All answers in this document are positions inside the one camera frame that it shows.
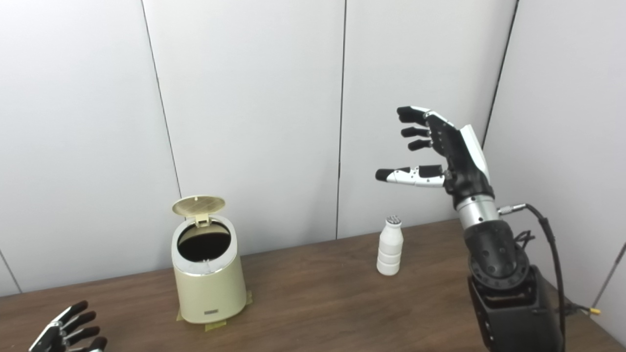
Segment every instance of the open lid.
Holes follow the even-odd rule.
[[[211,224],[208,215],[218,212],[224,205],[226,202],[220,197],[192,195],[174,203],[172,211],[184,217],[193,217],[197,227],[205,227]]]

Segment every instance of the small plastic bottle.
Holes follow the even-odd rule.
[[[402,254],[402,222],[397,216],[387,218],[385,228],[378,241],[378,260],[376,267],[383,275],[395,275],[400,270],[400,255]]]

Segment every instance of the beige trash can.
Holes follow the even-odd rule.
[[[214,213],[225,202],[195,195],[172,207],[185,216],[172,238],[172,262],[180,314],[189,323],[224,320],[245,306],[246,289],[232,223]]]

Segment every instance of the brown tabletop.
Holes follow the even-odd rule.
[[[458,221],[403,232],[392,277],[376,271],[377,234],[243,257],[254,303],[208,332],[176,321],[171,269],[0,298],[0,351],[26,351],[83,299],[98,313],[107,352],[486,351]],[[626,351],[583,314],[568,318],[567,341],[570,352]]]

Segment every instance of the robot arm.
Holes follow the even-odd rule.
[[[453,199],[469,250],[469,291],[483,342],[491,352],[557,352],[562,336],[548,302],[543,278],[516,244],[500,218],[490,176],[470,125],[457,129],[440,114],[417,106],[398,108],[403,123],[425,128],[402,130],[404,137],[429,137],[409,143],[410,150],[432,148],[447,168],[379,169],[376,179],[425,187],[443,187]]]

